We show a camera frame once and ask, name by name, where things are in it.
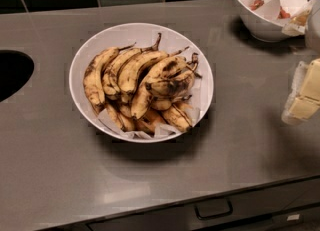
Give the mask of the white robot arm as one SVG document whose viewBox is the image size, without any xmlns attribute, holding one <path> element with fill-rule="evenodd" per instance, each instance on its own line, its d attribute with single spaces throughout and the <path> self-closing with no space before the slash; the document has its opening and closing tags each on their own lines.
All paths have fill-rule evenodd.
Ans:
<svg viewBox="0 0 320 231">
<path fill-rule="evenodd" d="M 300 27 L 301 18 L 306 18 L 306 46 L 320 52 L 320 0 L 312 0 L 313 6 L 306 14 L 300 14 L 289 31 Z M 320 59 L 309 64 L 300 61 L 293 76 L 291 92 L 282 112 L 282 121 L 298 125 L 310 119 L 320 109 Z"/>
</svg>

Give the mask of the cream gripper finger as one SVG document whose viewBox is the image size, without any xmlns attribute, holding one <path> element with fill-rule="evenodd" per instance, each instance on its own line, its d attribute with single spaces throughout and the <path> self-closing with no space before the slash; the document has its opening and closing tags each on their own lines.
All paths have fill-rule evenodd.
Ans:
<svg viewBox="0 0 320 231">
<path fill-rule="evenodd" d="M 320 109 L 320 59 L 301 61 L 294 73 L 291 92 L 281 119 L 288 125 L 309 120 Z"/>
</svg>

